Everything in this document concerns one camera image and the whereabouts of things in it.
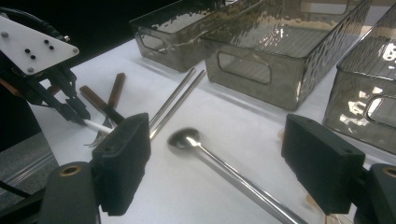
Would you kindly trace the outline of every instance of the wooden handle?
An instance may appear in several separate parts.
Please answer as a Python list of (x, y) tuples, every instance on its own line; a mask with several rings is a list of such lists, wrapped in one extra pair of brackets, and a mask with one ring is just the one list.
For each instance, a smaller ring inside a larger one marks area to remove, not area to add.
[(82, 96), (85, 97), (93, 106), (103, 109), (107, 106), (105, 101), (103, 101), (95, 92), (93, 92), (88, 86), (83, 86), (79, 88), (82, 93)]
[(122, 92), (122, 87), (125, 82), (125, 74), (119, 73), (114, 81), (113, 89), (111, 90), (110, 97), (108, 98), (107, 104), (112, 108), (115, 108), (119, 102), (120, 95)]

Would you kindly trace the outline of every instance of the white table surface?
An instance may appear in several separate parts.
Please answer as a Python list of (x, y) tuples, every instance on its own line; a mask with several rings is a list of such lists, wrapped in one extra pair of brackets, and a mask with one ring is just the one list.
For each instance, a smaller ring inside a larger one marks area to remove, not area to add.
[[(198, 74), (205, 70), (205, 63), (195, 68)], [(124, 117), (148, 112), (151, 118), (186, 75), (142, 58), (134, 40), (72, 71), (78, 77), (77, 88), (88, 85), (105, 100), (115, 75), (125, 73), (117, 110)], [(293, 113), (321, 122), (335, 73), (333, 67)], [(92, 120), (102, 123), (104, 116), (80, 98)], [(92, 158), (92, 148), (83, 145), (94, 139), (95, 130), (65, 121), (55, 110), (31, 107), (61, 165)], [(184, 127), (198, 129), (205, 147), (305, 221), (323, 223), (324, 215), (306, 201), (306, 190), (280, 156), (281, 140), (277, 133), (284, 127), (287, 114), (288, 111), (210, 83), (204, 77), (151, 142), (146, 174), (127, 214), (108, 217), (102, 213), (102, 223), (278, 223), (205, 155), (167, 146), (167, 138)], [(394, 156), (347, 140), (369, 154), (366, 168), (373, 162), (396, 164)]]

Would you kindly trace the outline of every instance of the metal spoon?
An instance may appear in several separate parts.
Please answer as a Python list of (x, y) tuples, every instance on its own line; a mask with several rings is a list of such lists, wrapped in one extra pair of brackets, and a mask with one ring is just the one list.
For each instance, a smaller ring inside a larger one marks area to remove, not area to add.
[(294, 214), (288, 207), (277, 201), (269, 193), (256, 187), (250, 180), (238, 173), (231, 165), (222, 161), (215, 154), (204, 148), (199, 142), (199, 132), (193, 128), (186, 128), (173, 133), (169, 139), (168, 144), (172, 147), (180, 149), (185, 148), (200, 148), (210, 159), (220, 165), (228, 174), (238, 180), (249, 191), (254, 193), (262, 202), (271, 207), (267, 210), (272, 216), (276, 217), (282, 223), (306, 223), (302, 218)]

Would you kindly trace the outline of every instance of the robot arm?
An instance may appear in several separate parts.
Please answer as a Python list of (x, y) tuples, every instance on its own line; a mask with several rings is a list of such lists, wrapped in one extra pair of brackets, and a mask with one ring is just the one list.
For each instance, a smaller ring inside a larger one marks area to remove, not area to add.
[[(64, 41), (46, 21), (17, 9), (0, 7), (0, 13), (22, 17), (37, 30), (23, 26), (0, 14), (0, 84), (32, 105), (56, 109), (66, 120), (84, 124), (90, 113), (78, 99), (76, 76), (64, 61), (78, 55), (78, 48)], [(51, 87), (40, 82), (47, 79)], [(54, 94), (62, 91), (68, 99), (60, 103)]]

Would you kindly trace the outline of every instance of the clear plastic bin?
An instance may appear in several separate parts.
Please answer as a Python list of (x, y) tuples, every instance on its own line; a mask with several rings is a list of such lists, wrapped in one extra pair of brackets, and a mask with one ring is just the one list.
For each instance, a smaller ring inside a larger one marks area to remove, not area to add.
[(221, 0), (181, 0), (130, 25), (143, 57), (185, 72), (204, 59), (201, 34), (259, 2), (239, 0), (224, 6)]
[(358, 39), (371, 1), (342, 14), (306, 12), (300, 1), (261, 3), (201, 36), (209, 79), (296, 110)]
[(323, 124), (396, 154), (396, 5), (338, 64)]

